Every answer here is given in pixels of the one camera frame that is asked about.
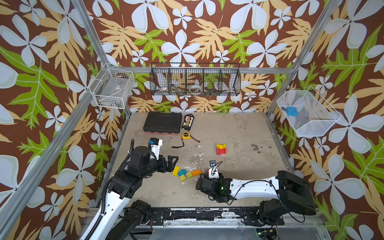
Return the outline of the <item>orange block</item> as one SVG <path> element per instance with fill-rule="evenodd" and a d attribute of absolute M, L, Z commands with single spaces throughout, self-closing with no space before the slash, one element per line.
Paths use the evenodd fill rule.
<path fill-rule="evenodd" d="M 192 175 L 193 175 L 193 176 L 199 176 L 199 175 L 201 175 L 201 174 L 202 174 L 202 171 L 201 171 L 200 169 L 195 170 L 195 171 L 192 171 Z"/>

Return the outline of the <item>red arch block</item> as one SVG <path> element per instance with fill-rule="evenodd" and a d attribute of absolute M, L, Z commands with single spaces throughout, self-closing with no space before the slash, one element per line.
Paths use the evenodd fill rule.
<path fill-rule="evenodd" d="M 217 148 L 217 155 L 220 156 L 220 155 L 226 155 L 227 154 L 227 149 L 224 148 L 224 149 L 220 149 L 220 148 Z"/>

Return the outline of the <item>yellow arch block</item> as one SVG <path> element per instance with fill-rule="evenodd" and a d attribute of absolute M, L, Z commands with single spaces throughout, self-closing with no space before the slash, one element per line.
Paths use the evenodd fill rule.
<path fill-rule="evenodd" d="M 223 150 L 223 149 L 225 149 L 226 148 L 226 144 L 217 144 L 217 149 L 221 149 L 221 150 Z"/>

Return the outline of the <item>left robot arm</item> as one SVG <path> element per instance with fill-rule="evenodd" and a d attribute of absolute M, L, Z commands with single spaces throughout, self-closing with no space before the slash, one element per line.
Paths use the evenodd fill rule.
<path fill-rule="evenodd" d="M 148 221 L 151 205 L 137 200 L 123 219 L 116 223 L 123 209 L 142 186 L 143 179 L 157 172 L 173 172 L 179 158 L 160 155 L 163 141 L 158 138 L 150 138 L 147 146 L 135 147 L 134 143 L 131 140 L 127 157 L 103 188 L 98 213 L 80 237 L 82 240 L 124 240 L 132 235 L 134 228 Z"/>

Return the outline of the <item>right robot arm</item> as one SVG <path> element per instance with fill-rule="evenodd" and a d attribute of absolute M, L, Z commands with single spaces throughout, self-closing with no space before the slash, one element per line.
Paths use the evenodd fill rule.
<path fill-rule="evenodd" d="M 262 198 L 255 212 L 244 215 L 246 226 L 278 226 L 284 224 L 285 214 L 306 217 L 317 213 L 310 183 L 287 171 L 261 180 L 224 178 L 222 174 L 208 172 L 200 175 L 196 190 L 211 201 L 228 205 L 240 199 Z"/>

